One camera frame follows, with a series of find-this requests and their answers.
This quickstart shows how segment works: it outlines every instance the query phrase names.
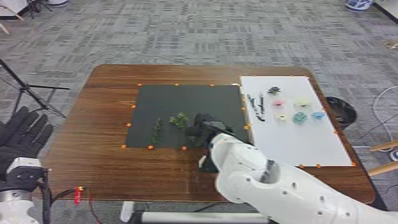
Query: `metal stand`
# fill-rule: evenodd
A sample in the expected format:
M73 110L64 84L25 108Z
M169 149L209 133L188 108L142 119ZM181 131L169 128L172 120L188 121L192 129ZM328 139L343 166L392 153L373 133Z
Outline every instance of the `metal stand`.
M55 87L55 86L28 85L28 84L21 81L21 79L19 79L19 77L18 77L14 71L10 70L10 68L9 68L9 66L7 66L7 64L5 64L5 62L3 62L2 59L0 59L0 65L2 65L2 67L3 67L3 69L5 69L5 71L9 72L9 75L10 75L12 79L16 80L16 83L18 83L18 85L19 85L19 94L18 94L18 98L16 98L16 105L14 105L12 114L14 114L16 111L18 111L19 102L21 102L21 95L26 94L26 95L34 98L34 101L37 102L37 104L39 104L39 106L41 106L39 110L51 110L53 113L55 113L62 118L66 118L66 115L62 114L62 112L57 110L57 108L55 108L53 105L50 104L50 101L51 101L51 98L53 98L53 94L55 94L57 89L58 89L58 90L69 90L69 88ZM41 96L39 96L37 93L34 92L32 88L51 89L51 93L50 93L50 96L48 96L46 99L41 98Z
M50 9L46 3L42 3L42 0L26 0L28 1L28 11L30 11L30 17L34 19L34 12L39 13L41 12L41 6L44 6L44 8L48 9L48 11L51 12L53 10Z

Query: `wooden table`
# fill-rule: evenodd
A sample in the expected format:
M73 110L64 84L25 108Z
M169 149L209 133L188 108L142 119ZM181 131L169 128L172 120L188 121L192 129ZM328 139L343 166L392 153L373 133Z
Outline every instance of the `wooden table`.
M44 160L55 193L83 185L96 200L225 201L215 190L215 174L197 171L202 150L131 150L121 145L138 84L231 84L241 75L307 76L332 115L311 72L300 67L96 67ZM332 123L357 166L304 169L337 191L369 203L375 193L368 174L334 117Z

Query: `chair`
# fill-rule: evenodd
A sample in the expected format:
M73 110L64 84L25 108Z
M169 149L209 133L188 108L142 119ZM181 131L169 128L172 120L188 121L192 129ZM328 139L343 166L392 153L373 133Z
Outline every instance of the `chair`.
M16 16L16 18L23 21L25 19L21 18L21 16L18 15L18 13L12 11L12 9L5 6L3 2L0 1L0 8L3 8L5 10L9 10L9 12L12 13L12 15ZM9 30L3 26L3 24L0 23L0 28L3 30L3 32L9 34Z
M380 151L394 146L398 146L398 140L373 146L369 148L369 151L373 151L373 152ZM369 176L375 176L376 174L385 173L385 172L392 171L394 169L398 169L398 161L394 161L394 162L384 164L382 166L375 167L373 169L369 169L368 174L369 174Z

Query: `blue object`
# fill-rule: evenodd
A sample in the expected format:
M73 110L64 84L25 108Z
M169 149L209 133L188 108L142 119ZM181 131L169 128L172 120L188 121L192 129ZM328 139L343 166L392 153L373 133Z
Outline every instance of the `blue object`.
M392 161L398 161L398 151L389 153L391 159Z
M355 11L364 11L369 8L373 2L375 0L346 0L344 6Z
M327 116L327 115L325 115L323 112L314 112L314 113L312 113L312 118L318 119L318 120L320 120L325 116Z
M305 120L307 120L307 115L302 112L298 112L293 116L293 122L297 124L302 124Z

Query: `green object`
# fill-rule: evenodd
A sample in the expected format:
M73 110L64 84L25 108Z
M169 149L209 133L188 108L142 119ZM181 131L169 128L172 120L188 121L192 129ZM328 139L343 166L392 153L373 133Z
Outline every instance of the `green object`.
M154 124L154 127L153 127L153 140L151 140L151 145L158 144L161 126L163 126L163 122L161 122L161 119L158 118L158 121L156 121L156 124Z
M177 126L177 129L185 129L186 121L188 121L188 117L183 113L177 113L177 116L170 117L170 123Z
M268 89L268 93L270 93L272 95L277 95L279 92L281 92L281 88L273 86L273 87Z
M298 112L293 116L293 122L297 124L302 124L305 120L307 120L307 115L302 112Z

